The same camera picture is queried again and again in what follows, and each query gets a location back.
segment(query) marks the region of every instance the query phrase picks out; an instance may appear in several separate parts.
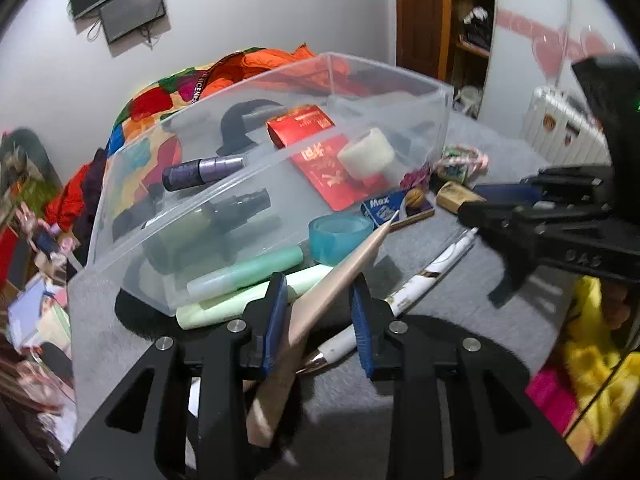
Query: pink cloth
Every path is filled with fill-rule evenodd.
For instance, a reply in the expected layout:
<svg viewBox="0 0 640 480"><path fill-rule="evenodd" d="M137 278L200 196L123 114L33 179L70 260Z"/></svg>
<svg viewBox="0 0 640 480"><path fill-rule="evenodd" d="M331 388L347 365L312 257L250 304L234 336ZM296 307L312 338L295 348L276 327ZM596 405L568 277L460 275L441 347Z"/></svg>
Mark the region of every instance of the pink cloth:
<svg viewBox="0 0 640 480"><path fill-rule="evenodd" d="M556 431L563 434L578 407L564 371L546 364L525 391Z"/></svg>

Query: blue tape roll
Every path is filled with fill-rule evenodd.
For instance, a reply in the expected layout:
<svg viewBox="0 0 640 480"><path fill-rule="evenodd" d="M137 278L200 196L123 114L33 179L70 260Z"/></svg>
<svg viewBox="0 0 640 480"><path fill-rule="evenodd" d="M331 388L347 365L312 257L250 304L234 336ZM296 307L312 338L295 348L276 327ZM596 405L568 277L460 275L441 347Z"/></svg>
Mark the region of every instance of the blue tape roll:
<svg viewBox="0 0 640 480"><path fill-rule="evenodd" d="M333 213L309 222L311 257L336 266L373 232L373 222L362 216Z"/></svg>

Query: small basketball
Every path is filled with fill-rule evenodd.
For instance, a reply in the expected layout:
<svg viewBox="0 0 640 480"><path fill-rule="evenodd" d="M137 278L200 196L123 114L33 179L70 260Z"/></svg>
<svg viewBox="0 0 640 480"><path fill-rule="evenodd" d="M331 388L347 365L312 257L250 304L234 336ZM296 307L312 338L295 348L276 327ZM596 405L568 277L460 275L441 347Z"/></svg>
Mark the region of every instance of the small basketball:
<svg viewBox="0 0 640 480"><path fill-rule="evenodd" d="M404 197L404 203L407 208L420 209L424 203L424 192L417 187L410 189Z"/></svg>

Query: metal screw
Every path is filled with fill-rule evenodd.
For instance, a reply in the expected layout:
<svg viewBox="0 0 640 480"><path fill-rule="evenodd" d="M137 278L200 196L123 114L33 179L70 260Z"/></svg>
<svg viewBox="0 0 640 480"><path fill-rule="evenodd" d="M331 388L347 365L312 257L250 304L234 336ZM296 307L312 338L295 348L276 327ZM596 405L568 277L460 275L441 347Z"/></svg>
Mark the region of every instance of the metal screw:
<svg viewBox="0 0 640 480"><path fill-rule="evenodd" d="M482 348L482 345L480 344L478 339L476 339L475 337L465 337L462 340L462 346L468 352L477 352L479 349Z"/></svg>
<svg viewBox="0 0 640 480"><path fill-rule="evenodd" d="M158 350L168 350L174 345L174 340L167 335L163 335L161 338L156 339L156 348Z"/></svg>
<svg viewBox="0 0 640 480"><path fill-rule="evenodd" d="M242 332L246 328L246 323L242 319L232 319L226 324L226 329L229 332L233 332L237 334L238 332Z"/></svg>
<svg viewBox="0 0 640 480"><path fill-rule="evenodd" d="M391 330L391 332L393 332L394 334L403 334L407 330L409 330L409 327L404 321L396 319L395 321L389 323L389 330Z"/></svg>

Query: rose gold pen tip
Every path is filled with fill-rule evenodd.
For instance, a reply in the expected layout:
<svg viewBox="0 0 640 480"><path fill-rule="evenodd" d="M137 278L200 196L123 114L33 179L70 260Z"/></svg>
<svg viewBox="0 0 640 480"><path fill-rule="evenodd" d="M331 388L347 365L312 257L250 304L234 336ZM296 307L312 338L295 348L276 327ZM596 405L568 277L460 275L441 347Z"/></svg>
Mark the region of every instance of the rose gold pen tip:
<svg viewBox="0 0 640 480"><path fill-rule="evenodd" d="M309 374L319 370L320 368L324 368L327 365L328 362L322 355L322 352L314 350L304 358L302 367L296 373L299 375Z"/></svg>

